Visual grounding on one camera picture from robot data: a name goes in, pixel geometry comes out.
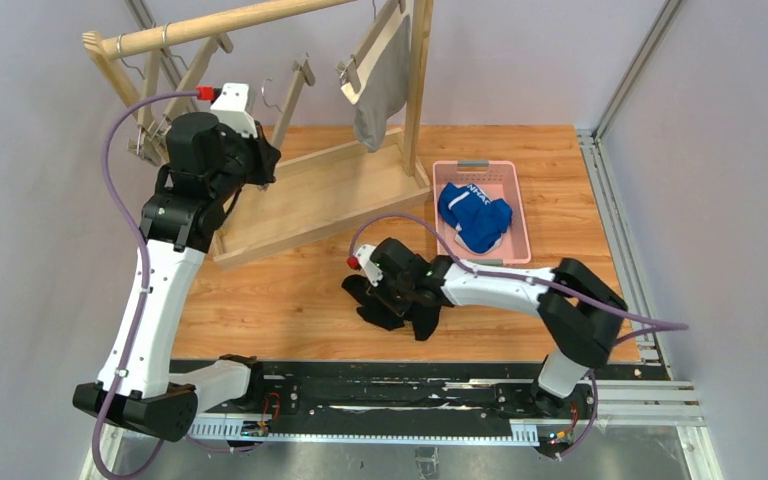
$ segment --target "gray cloth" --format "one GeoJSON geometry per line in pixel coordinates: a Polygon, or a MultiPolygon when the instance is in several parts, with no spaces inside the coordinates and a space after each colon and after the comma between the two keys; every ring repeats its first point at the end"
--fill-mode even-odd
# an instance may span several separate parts
{"type": "Polygon", "coordinates": [[[406,15],[369,72],[366,87],[355,104],[355,137],[370,152],[377,151],[384,141],[387,119],[407,103],[409,78],[410,16],[406,15]]]}

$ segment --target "wooden tabletop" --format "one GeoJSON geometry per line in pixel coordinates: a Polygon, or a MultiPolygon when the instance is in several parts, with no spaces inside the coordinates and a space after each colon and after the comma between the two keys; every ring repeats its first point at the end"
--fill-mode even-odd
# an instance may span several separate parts
{"type": "MultiPolygon", "coordinates": [[[[282,158],[352,140],[350,127],[292,127],[282,158]]],[[[572,127],[427,126],[420,132],[419,156],[429,177],[438,160],[514,162],[533,253],[528,267],[556,266],[561,258],[574,257],[619,291],[572,127]]],[[[245,205],[236,208],[244,211],[245,205]]],[[[429,201],[408,213],[433,224],[433,210],[429,201]]],[[[251,225],[257,228],[257,219],[251,225]]],[[[416,342],[410,326],[388,332],[367,324],[340,288],[354,273],[345,263],[352,233],[224,272],[206,260],[187,298],[173,356],[539,362],[554,348],[539,319],[486,307],[443,309],[426,342],[416,342]]],[[[360,241],[377,244],[388,236],[426,258],[436,254],[431,234],[408,220],[382,220],[360,241]]],[[[617,347],[612,360],[639,360],[634,343],[617,347]]]]}

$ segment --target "pink basket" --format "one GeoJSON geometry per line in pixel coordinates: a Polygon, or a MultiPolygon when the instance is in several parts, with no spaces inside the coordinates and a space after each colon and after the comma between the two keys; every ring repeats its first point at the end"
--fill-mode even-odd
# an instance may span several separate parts
{"type": "MultiPolygon", "coordinates": [[[[525,228],[525,212],[516,167],[511,162],[490,160],[460,160],[434,162],[434,213],[437,231],[460,258],[485,265],[520,266],[531,261],[531,246],[528,230],[525,228]],[[503,198],[513,210],[513,219],[508,232],[502,236],[502,244],[487,255],[476,255],[455,242],[455,229],[450,227],[437,213],[440,192],[447,183],[464,186],[474,183],[491,199],[503,198]]],[[[437,252],[446,251],[437,242],[437,252]]]]}

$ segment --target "white wall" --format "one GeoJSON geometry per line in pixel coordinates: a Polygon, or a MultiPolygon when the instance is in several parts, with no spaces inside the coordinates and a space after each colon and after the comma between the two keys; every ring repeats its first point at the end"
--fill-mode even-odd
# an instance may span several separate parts
{"type": "MultiPolygon", "coordinates": [[[[385,0],[377,0],[382,6],[385,0]]],[[[146,0],[158,24],[254,0],[146,0]]],[[[438,0],[422,121],[427,124],[575,124],[593,127],[608,104],[663,0],[438,0]]],[[[346,61],[372,21],[358,2],[231,34],[238,50],[218,53],[206,80],[256,85],[274,77],[281,102],[290,65],[307,51],[317,84],[302,94],[296,124],[350,124],[334,66],[346,61]]],[[[119,32],[106,32],[113,35],[119,32]]],[[[176,47],[189,59],[198,45],[176,47]]],[[[277,114],[258,101],[255,116],[277,114]]],[[[403,117],[394,118],[397,123],[403,117]]]]}
{"type": "Polygon", "coordinates": [[[689,0],[606,142],[726,478],[768,478],[768,0],[689,0]]]}
{"type": "MultiPolygon", "coordinates": [[[[72,390],[95,379],[133,275],[99,168],[122,105],[81,46],[93,28],[134,23],[122,2],[0,0],[0,478],[77,478],[92,421],[72,390]]],[[[124,140],[114,181],[138,212],[154,171],[124,140]]]]}

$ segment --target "folded blue shirt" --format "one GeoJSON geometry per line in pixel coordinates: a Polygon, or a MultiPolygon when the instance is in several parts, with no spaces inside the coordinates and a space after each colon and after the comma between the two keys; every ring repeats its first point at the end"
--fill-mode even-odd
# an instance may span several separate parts
{"type": "Polygon", "coordinates": [[[440,192],[437,211],[457,230],[459,243],[477,254],[496,248],[513,218],[510,205],[501,198],[490,200],[473,183],[463,187],[447,184],[440,192]]]}

